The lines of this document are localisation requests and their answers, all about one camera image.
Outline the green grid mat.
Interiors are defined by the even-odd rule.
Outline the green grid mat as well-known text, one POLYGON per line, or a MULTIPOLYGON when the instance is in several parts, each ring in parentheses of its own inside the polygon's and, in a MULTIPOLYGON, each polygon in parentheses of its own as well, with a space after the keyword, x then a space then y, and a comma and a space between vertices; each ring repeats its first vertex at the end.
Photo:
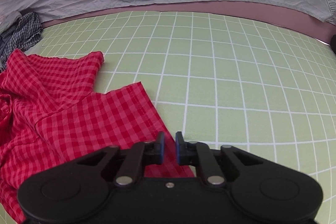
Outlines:
POLYGON ((147 177, 191 177, 186 141, 248 151, 315 178, 318 223, 335 223, 335 54, 308 36, 253 20, 129 11, 45 28, 25 55, 79 59, 101 52, 94 90, 142 83, 167 128, 163 165, 147 177))

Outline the blue checkered garment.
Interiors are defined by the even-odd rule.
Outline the blue checkered garment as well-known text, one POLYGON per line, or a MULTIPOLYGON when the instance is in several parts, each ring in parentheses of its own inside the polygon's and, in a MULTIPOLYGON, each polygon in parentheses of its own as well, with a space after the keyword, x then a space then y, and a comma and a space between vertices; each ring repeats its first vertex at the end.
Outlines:
POLYGON ((15 50, 25 52, 40 42, 42 31, 39 15, 28 12, 1 33, 1 72, 7 68, 7 60, 15 50))

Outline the red checkered shorts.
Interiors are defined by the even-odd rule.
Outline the red checkered shorts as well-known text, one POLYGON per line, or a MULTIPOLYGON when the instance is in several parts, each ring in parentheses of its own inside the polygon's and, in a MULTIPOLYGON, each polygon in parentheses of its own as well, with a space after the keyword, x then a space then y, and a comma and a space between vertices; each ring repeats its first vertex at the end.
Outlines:
POLYGON ((103 62, 101 52, 79 59, 10 55, 1 73, 1 204, 17 223, 25 220, 17 191, 33 174, 167 132, 142 83, 94 90, 103 62))

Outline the pink sheet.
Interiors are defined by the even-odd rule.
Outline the pink sheet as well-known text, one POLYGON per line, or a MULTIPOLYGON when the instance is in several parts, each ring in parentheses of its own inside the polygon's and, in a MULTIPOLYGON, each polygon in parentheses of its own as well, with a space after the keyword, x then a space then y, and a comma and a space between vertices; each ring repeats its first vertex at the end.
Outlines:
POLYGON ((257 20, 287 28, 326 43, 330 42, 333 35, 335 35, 335 25, 328 22, 321 22, 303 12, 264 3, 233 1, 189 2, 119 7, 93 11, 58 20, 50 20, 48 22, 44 22, 42 25, 46 28, 75 19, 116 14, 126 11, 204 12, 218 15, 236 16, 239 18, 257 20))

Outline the grey t-shirt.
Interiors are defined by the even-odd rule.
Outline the grey t-shirt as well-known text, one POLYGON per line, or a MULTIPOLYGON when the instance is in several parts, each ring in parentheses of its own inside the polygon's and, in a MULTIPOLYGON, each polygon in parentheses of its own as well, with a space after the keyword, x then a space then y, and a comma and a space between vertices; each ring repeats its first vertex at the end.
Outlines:
POLYGON ((0 33, 3 33, 7 29, 9 29, 21 17, 22 17, 22 14, 18 11, 12 11, 11 13, 9 13, 9 15, 7 15, 0 24, 0 33))

